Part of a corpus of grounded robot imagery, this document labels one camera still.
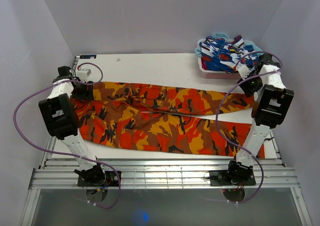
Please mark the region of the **aluminium frame rail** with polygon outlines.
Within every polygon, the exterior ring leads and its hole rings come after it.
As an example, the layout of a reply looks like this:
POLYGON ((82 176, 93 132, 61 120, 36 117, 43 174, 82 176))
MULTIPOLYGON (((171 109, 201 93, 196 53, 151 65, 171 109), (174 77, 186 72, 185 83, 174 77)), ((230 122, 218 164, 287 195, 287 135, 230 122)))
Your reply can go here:
MULTIPOLYGON (((122 189, 208 189, 208 172, 227 169, 229 159, 108 160, 106 163, 121 171, 122 189)), ((75 189, 76 168, 73 159, 48 160, 45 166, 33 171, 29 188, 75 189)), ((300 187, 295 170, 283 166, 278 158, 260 160, 260 165, 253 167, 253 173, 263 188, 300 187)))

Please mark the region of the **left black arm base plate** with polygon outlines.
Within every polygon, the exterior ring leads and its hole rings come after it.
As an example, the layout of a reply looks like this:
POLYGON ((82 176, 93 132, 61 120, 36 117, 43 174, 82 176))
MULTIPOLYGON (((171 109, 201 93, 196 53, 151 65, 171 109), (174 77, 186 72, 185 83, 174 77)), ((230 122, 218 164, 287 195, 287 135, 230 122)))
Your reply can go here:
POLYGON ((81 176, 78 177, 76 185, 78 187, 118 187, 119 180, 121 180, 122 172, 117 171, 117 174, 113 170, 105 170, 105 177, 99 183, 86 182, 81 176))

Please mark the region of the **blue label sticker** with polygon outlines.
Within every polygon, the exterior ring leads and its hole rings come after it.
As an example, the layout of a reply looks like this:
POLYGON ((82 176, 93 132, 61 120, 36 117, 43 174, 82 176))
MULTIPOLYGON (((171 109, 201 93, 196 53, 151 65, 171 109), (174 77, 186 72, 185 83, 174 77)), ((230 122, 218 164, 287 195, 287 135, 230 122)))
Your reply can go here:
POLYGON ((96 57, 97 57, 96 54, 86 54, 86 55, 79 56, 80 59, 84 59, 84 60, 95 59, 96 57))

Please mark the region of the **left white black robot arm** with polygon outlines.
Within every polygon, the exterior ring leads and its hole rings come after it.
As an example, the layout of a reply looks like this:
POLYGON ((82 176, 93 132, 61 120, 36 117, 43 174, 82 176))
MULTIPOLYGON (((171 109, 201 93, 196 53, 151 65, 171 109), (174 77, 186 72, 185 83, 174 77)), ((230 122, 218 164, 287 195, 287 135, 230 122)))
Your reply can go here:
POLYGON ((81 136, 81 123, 71 101, 72 96, 78 100, 94 99, 90 92, 93 82, 89 81, 85 85, 79 83, 87 80, 91 71, 84 69, 79 73, 80 78, 77 78, 69 66, 59 67, 58 76, 53 81, 57 85, 46 99, 39 101, 38 106, 49 134, 65 144, 75 155, 79 169, 74 172, 86 183, 100 186, 106 181, 106 173, 99 163, 94 162, 97 158, 81 136))

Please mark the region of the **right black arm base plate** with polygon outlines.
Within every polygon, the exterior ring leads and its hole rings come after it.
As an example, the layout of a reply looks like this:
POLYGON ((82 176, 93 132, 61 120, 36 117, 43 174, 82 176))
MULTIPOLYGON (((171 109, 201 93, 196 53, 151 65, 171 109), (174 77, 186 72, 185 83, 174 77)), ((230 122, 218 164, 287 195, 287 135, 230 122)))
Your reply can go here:
POLYGON ((256 180, 254 175, 245 180, 242 176, 229 173, 227 170, 209 171, 209 180, 211 186, 255 186, 256 180))

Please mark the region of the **orange camouflage trousers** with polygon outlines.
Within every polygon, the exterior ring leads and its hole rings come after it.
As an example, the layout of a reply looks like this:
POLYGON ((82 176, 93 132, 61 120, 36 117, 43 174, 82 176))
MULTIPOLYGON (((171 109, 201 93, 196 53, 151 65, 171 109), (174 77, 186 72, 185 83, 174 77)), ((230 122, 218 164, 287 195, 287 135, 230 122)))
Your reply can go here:
POLYGON ((243 93, 100 82, 93 101, 74 100, 80 134, 94 144, 126 149, 233 157, 244 144, 247 123, 207 119, 253 107, 243 93))

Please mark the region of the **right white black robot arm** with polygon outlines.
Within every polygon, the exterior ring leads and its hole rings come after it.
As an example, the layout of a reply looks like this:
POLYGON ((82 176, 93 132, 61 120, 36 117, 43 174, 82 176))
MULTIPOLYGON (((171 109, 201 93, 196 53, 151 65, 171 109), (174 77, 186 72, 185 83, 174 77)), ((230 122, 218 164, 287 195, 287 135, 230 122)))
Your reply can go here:
POLYGON ((281 64, 273 56, 264 53, 258 57, 253 72, 238 81, 246 96, 257 93, 252 107, 252 125, 240 149, 229 162, 226 180, 232 184, 244 183, 254 177, 253 157, 258 155, 267 135, 282 124, 294 97, 294 91, 282 82, 279 69, 281 64))

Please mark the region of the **light blue garment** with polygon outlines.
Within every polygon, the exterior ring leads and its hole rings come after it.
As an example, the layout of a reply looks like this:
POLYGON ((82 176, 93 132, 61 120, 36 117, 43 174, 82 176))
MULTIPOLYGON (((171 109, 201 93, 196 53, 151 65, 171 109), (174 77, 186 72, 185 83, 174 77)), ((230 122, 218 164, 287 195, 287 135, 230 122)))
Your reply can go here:
MULTIPOLYGON (((226 42, 228 42, 228 43, 231 43, 231 42, 234 41, 234 39, 230 38, 230 36, 229 36, 228 34, 226 34, 226 33, 221 33, 221 32, 213 33, 211 37, 214 38, 214 39, 224 39, 224 40, 225 40, 226 42)), ((200 41, 202 41, 202 40, 199 40, 199 41, 198 41, 197 47, 196 47, 196 49, 194 50, 196 56, 199 57, 199 58, 202 57, 201 49, 198 48, 200 41)), ((255 51, 262 51, 262 49, 259 48, 253 41, 243 40, 243 44, 244 44, 245 46, 252 46, 255 51)))

